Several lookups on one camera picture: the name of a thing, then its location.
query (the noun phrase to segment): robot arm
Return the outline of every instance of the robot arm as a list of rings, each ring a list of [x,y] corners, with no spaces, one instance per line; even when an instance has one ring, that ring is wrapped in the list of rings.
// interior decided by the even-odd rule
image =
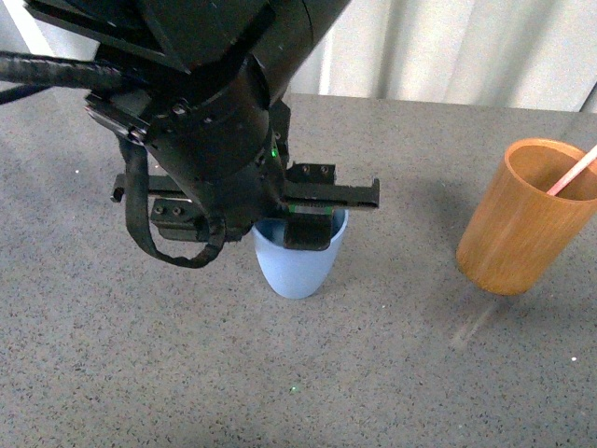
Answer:
[[[37,19],[100,47],[94,62],[58,66],[0,54],[0,79],[91,89],[88,112],[115,133],[126,163],[113,201],[126,198],[127,228],[149,255],[199,268],[264,217],[287,221],[286,247],[323,250],[333,208],[376,208],[379,181],[342,187],[334,165],[288,167],[281,98],[348,1],[28,0]],[[83,73],[87,84],[68,84]],[[168,176],[148,175],[147,152]],[[149,221],[165,238],[206,246],[195,259],[162,254]]]

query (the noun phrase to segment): wooden cup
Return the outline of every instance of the wooden cup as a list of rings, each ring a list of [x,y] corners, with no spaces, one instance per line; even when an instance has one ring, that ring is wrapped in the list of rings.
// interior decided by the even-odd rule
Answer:
[[[558,196],[550,189],[585,153],[543,138],[506,151],[456,251],[462,272],[502,295],[528,290],[597,212],[597,161]]]

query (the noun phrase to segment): blue cup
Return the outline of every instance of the blue cup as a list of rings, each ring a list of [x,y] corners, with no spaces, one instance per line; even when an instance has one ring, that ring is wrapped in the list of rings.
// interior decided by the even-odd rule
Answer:
[[[251,232],[257,260],[271,288],[287,299],[305,299],[324,283],[332,270],[346,226],[348,210],[336,210],[332,239],[326,250],[295,250],[284,247],[285,222],[262,219]]]

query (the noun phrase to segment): pink straw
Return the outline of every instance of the pink straw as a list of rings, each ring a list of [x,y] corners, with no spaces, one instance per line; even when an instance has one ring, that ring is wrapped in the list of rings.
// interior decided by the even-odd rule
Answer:
[[[597,160],[597,147],[594,147],[591,151],[585,154],[585,157],[578,161],[575,166],[570,168],[570,171],[563,175],[563,177],[549,189],[548,194],[556,196],[595,160]]]

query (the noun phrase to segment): speckled granite surface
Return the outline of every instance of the speckled granite surface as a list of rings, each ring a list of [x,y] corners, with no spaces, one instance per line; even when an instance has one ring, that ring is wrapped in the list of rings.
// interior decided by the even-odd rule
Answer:
[[[515,299],[454,261],[506,146],[589,148],[597,117],[295,97],[293,159],[379,176],[382,208],[287,301],[250,237],[199,272],[138,250],[82,98],[0,107],[1,446],[597,446],[595,219]]]

